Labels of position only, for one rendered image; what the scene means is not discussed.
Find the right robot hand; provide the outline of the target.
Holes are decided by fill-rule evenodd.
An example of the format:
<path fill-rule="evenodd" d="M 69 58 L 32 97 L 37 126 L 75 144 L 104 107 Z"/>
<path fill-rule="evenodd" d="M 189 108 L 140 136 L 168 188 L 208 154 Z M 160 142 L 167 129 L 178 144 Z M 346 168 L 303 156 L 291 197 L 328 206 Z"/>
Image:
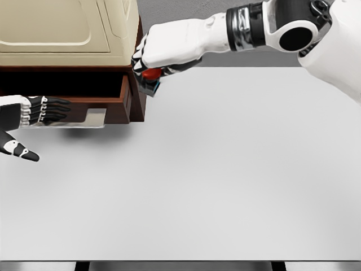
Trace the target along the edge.
<path fill-rule="evenodd" d="M 131 63 L 140 75 L 149 68 L 164 68 L 198 60 L 204 54 L 204 21 L 185 19 L 151 26 L 136 47 Z"/>

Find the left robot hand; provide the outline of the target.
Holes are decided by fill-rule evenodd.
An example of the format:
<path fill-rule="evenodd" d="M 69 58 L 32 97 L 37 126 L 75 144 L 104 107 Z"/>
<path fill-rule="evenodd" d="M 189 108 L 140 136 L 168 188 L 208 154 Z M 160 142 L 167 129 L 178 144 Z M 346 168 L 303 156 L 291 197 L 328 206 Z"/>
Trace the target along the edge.
<path fill-rule="evenodd" d="M 9 131 L 36 124 L 50 125 L 67 116 L 70 101 L 49 96 L 0 97 L 0 152 L 25 160 L 39 161 L 39 156 L 26 148 Z"/>

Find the red button switch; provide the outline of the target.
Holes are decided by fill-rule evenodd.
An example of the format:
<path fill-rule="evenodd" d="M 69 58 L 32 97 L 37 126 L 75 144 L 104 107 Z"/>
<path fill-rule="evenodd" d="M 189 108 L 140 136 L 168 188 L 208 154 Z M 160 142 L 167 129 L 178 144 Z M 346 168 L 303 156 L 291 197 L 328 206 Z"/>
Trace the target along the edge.
<path fill-rule="evenodd" d="M 142 93 L 147 96 L 154 97 L 159 86 L 160 77 L 162 75 L 161 68 L 150 68 L 140 73 L 140 87 Z"/>

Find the brown drawer with metal handle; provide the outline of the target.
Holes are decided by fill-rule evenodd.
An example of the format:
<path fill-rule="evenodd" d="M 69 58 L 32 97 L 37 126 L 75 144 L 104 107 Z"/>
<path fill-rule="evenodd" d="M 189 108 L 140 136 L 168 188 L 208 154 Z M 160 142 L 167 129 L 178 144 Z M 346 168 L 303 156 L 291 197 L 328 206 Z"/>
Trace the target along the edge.
<path fill-rule="evenodd" d="M 0 97 L 48 96 L 71 101 L 63 123 L 85 121 L 90 108 L 106 109 L 106 124 L 128 124 L 132 100 L 122 72 L 0 72 Z"/>

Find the cream and brown cabinet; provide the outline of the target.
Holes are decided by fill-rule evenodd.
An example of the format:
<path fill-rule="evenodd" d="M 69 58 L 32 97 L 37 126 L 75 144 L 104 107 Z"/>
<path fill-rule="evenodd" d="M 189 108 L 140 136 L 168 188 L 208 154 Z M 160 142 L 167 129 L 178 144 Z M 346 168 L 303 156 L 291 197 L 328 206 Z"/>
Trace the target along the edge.
<path fill-rule="evenodd" d="M 0 0 L 0 72 L 122 72 L 132 100 L 130 122 L 142 122 L 146 96 L 130 59 L 143 35 L 137 0 Z M 81 123 L 101 128 L 106 109 L 90 108 Z"/>

